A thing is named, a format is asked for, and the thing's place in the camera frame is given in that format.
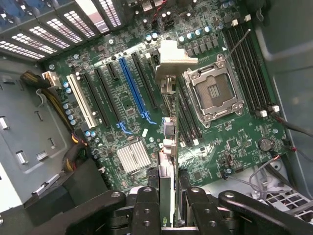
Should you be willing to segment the silver chipset heatsink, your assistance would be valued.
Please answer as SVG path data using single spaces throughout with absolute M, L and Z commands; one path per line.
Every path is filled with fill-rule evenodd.
M 142 141 L 129 144 L 117 150 L 117 156 L 126 173 L 134 173 L 151 164 Z

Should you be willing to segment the black plastic air shroud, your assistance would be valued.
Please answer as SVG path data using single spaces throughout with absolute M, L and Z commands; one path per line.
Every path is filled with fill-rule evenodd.
M 89 159 L 73 173 L 62 174 L 41 194 L 32 196 L 24 208 L 32 223 L 40 225 L 107 190 L 95 162 Z

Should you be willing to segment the green motherboard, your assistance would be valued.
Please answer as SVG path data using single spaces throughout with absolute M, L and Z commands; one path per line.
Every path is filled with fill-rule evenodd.
M 57 90 L 72 141 L 83 139 L 102 170 L 108 188 L 129 191 L 148 181 L 147 172 L 158 165 L 163 133 L 161 120 L 169 115 L 168 102 L 156 80 L 160 44 L 177 41 L 198 63 L 197 70 L 225 57 L 250 28 L 251 32 L 227 59 L 242 98 L 243 114 L 229 114 L 205 128 L 197 118 L 183 74 L 179 76 L 178 170 L 185 169 L 193 185 L 204 186 L 287 153 L 284 127 L 272 116 L 279 109 L 268 79 L 252 23 L 241 0 L 123 0 L 128 23 L 110 34 L 79 45 L 49 59 L 45 67 L 60 81 Z M 138 107 L 118 59 L 125 57 L 150 124 Z M 84 92 L 97 126 L 89 129 L 67 75 L 74 74 Z M 258 147 L 261 138 L 271 139 L 273 149 Z M 117 150 L 142 141 L 151 164 L 126 173 Z

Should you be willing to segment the silver drive cage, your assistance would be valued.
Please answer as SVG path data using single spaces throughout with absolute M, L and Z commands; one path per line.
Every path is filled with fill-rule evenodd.
M 308 199 L 297 191 L 278 190 L 271 191 L 271 193 L 268 192 L 267 194 L 253 191 L 249 196 L 313 225 L 313 200 Z

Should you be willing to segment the coin cell battery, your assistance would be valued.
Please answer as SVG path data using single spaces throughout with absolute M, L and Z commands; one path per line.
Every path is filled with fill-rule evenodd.
M 274 143 L 271 139 L 261 138 L 258 140 L 258 147 L 261 151 L 267 152 L 273 149 Z

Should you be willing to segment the blue expansion slot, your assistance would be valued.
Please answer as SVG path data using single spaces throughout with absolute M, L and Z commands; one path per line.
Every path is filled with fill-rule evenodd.
M 140 92 L 138 91 L 137 89 L 137 86 L 136 86 L 136 83 L 134 81 L 134 78 L 132 76 L 132 73 L 127 65 L 127 62 L 126 62 L 126 59 L 125 57 L 120 57 L 118 59 L 119 63 L 120 63 L 120 66 L 122 68 L 122 71 L 125 75 L 125 78 L 129 84 L 129 87 L 130 87 L 130 90 L 132 92 L 132 95 L 134 97 L 134 100 L 136 102 L 136 105 L 138 107 L 138 111 L 140 113 L 140 116 L 143 118 L 143 119 L 146 119 L 150 124 L 153 124 L 153 125 L 157 125 L 156 122 L 152 121 L 151 118 L 150 118 L 150 114 L 149 112 L 146 110 L 146 107 L 145 105 L 143 104 L 143 101 L 142 101 L 142 98 L 141 98 L 141 95 L 140 95 Z

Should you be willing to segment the metal CPU socket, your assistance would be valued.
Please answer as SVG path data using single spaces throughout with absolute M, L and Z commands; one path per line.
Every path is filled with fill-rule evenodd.
M 182 76 L 197 118 L 205 128 L 229 114 L 243 114 L 244 99 L 223 54 L 217 55 L 216 62 L 197 70 L 188 69 Z

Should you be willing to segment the white expansion slot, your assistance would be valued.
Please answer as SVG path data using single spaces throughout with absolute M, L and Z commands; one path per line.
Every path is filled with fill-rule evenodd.
M 80 86 L 80 83 L 76 78 L 76 75 L 74 74 L 67 75 L 67 81 L 70 84 L 70 87 L 72 88 L 72 92 L 76 98 L 76 101 L 78 103 L 78 106 L 81 110 L 81 113 L 85 119 L 88 128 L 91 129 L 96 127 L 97 122 L 92 115 L 92 111 L 84 95 L 84 92 Z

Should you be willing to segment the thin metal locking lever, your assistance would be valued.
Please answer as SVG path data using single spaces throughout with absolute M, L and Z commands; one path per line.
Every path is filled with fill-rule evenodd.
M 236 50 L 236 48 L 245 40 L 245 38 L 248 36 L 250 32 L 251 32 L 251 29 L 249 28 L 245 32 L 244 36 L 236 43 L 236 45 L 230 50 L 229 54 L 224 58 L 225 61 L 231 56 L 231 54 Z

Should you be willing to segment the open dark PC case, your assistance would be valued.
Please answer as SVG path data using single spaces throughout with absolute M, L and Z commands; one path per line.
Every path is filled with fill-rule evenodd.
M 284 127 L 287 153 L 197 187 L 214 197 L 225 190 L 248 197 L 253 191 L 267 194 L 294 190 L 313 200 L 313 0 L 241 1 L 250 15 L 252 32 L 279 107 L 272 116 Z M 83 139 L 72 141 L 74 130 L 68 125 L 57 93 L 60 81 L 45 62 L 117 31 L 128 21 L 123 0 L 0 0 L 0 54 L 34 64 L 41 71 L 35 74 L 27 70 L 20 79 L 44 96 L 69 132 L 71 145 L 62 158 L 56 181 L 89 159 L 95 164 L 96 161 L 91 156 L 80 157 L 87 143 Z M 44 190 L 54 182 L 44 183 Z M 129 195 L 147 183 L 129 191 L 107 188 Z M 161 235 L 200 235 L 195 226 L 185 225 L 180 214 L 178 176 L 176 187 L 175 227 L 161 225 Z M 0 235 L 27 235 L 41 225 L 32 223 L 25 203 L 0 213 Z

